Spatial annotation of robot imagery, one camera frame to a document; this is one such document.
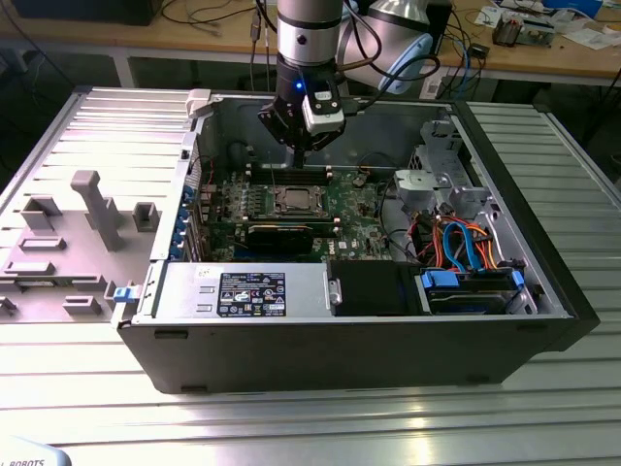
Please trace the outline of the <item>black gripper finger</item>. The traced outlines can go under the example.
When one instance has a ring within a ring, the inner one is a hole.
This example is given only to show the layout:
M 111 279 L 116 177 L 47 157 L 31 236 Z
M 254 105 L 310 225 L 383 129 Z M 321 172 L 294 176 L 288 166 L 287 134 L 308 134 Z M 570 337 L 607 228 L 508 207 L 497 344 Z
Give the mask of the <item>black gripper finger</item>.
M 272 102 L 261 108 L 258 118 L 274 139 L 285 146 L 287 167 L 304 165 L 304 121 L 301 111 L 291 103 Z
M 339 131 L 308 135 L 299 146 L 299 167 L 305 166 L 311 152 L 320 151 L 340 136 Z

